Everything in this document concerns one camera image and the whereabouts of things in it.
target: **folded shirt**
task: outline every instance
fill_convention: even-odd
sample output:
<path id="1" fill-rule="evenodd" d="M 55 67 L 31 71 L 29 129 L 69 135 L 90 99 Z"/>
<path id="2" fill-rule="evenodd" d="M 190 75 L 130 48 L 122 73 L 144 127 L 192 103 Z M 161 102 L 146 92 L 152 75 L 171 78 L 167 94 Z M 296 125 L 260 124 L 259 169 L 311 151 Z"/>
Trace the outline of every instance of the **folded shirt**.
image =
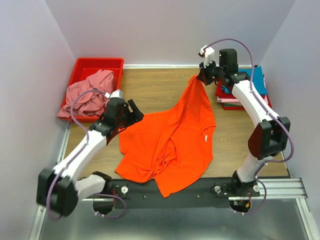
<path id="1" fill-rule="evenodd" d="M 266 104 L 268 104 L 268 98 L 267 96 L 264 96 L 263 100 L 265 101 Z M 221 104 L 236 104 L 236 103 L 240 103 L 240 101 L 236 98 L 221 98 L 221 97 L 217 97 L 216 101 L 218 103 Z"/>

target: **metal floor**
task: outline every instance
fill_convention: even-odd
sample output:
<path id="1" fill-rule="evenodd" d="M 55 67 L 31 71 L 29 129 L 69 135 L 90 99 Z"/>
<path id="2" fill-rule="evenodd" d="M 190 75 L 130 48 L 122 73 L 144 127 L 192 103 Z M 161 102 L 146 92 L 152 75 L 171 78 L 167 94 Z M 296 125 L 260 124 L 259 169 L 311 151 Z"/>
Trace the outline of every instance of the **metal floor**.
<path id="1" fill-rule="evenodd" d="M 252 200 L 256 207 L 260 200 Z M 226 208 L 129 209 L 118 219 L 95 216 L 92 200 L 67 218 L 45 217 L 42 240 L 308 240 L 295 199 L 267 199 L 252 215 Z"/>

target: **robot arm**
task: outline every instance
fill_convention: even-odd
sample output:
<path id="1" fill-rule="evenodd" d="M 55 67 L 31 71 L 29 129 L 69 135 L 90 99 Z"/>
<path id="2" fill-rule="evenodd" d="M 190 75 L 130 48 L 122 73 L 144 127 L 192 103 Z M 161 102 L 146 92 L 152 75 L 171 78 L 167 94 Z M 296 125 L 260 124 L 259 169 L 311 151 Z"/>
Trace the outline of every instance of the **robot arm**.
<path id="1" fill-rule="evenodd" d="M 79 145 L 52 170 L 45 168 L 40 172 L 36 195 L 37 203 L 46 206 L 49 188 L 60 172 L 61 175 L 49 197 L 50 208 L 61 216 L 70 215 L 78 201 L 82 199 L 101 192 L 109 193 L 112 188 L 111 177 L 104 173 L 96 171 L 87 178 L 78 179 L 87 164 L 108 145 L 111 139 L 119 133 L 119 130 L 123 131 L 141 121 L 143 117 L 144 115 L 133 100 L 125 102 L 122 91 L 114 91 L 109 98 L 105 112 L 89 127 L 88 142 L 87 136 L 85 136 Z"/>
<path id="2" fill-rule="evenodd" d="M 250 89 L 250 77 L 246 72 L 239 72 L 237 52 L 234 49 L 219 51 L 219 66 L 214 61 L 215 51 L 204 46 L 199 55 L 204 61 L 199 65 L 200 73 L 197 79 L 205 85 L 220 82 L 243 105 L 255 127 L 248 140 L 249 154 L 244 164 L 233 174 L 231 189 L 234 194 L 247 192 L 256 182 L 256 176 L 264 167 L 265 162 L 271 160 L 286 148 L 288 137 L 282 128 L 270 117 L 275 116 L 289 131 L 290 121 L 287 117 L 280 117 L 257 94 L 268 112 L 261 106 L 253 95 L 257 93 L 253 86 Z"/>

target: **gray wall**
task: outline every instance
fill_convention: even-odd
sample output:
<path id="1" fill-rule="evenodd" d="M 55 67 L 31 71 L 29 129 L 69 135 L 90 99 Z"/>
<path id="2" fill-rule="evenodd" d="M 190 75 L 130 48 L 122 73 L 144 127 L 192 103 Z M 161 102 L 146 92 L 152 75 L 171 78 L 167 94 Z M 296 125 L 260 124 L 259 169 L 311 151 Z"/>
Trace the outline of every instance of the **gray wall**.
<path id="1" fill-rule="evenodd" d="M 43 0 L 0 1 L 0 46 L 0 239 L 25 240 L 38 174 L 57 160 L 75 59 Z"/>
<path id="2" fill-rule="evenodd" d="M 320 1 L 297 0 L 261 65 L 274 109 L 291 120 L 295 155 L 288 162 L 302 177 L 312 216 L 320 229 Z"/>
<path id="3" fill-rule="evenodd" d="M 294 0 L 46 0 L 75 57 L 126 64 L 199 64 L 205 44 L 245 42 L 259 63 Z M 242 46 L 239 63 L 248 65 Z"/>

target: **wooden table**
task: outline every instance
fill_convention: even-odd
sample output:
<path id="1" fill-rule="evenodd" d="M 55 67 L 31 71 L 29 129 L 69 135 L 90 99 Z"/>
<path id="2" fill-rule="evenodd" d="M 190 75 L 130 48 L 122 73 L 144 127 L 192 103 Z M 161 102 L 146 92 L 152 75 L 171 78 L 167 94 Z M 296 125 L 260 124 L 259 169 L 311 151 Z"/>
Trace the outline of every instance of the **wooden table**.
<path id="1" fill-rule="evenodd" d="M 197 68 L 176 69 L 126 69 L 122 77 L 121 90 L 126 100 L 133 99 L 144 114 L 171 109 L 179 100 L 188 80 L 198 74 Z M 223 110 L 217 103 L 214 84 L 205 87 L 216 120 L 213 134 L 213 160 L 203 177 L 230 177 L 244 162 L 248 155 L 248 139 L 254 130 L 251 119 L 244 110 Z M 67 143 L 67 156 L 85 133 L 73 124 Z M 110 144 L 96 155 L 84 170 L 82 177 L 94 171 L 120 178 L 115 169 L 122 160 L 119 151 L 119 138 L 116 136 Z M 279 154 L 275 159 L 282 159 Z M 260 176 L 287 176 L 284 163 L 270 163 L 264 167 Z"/>

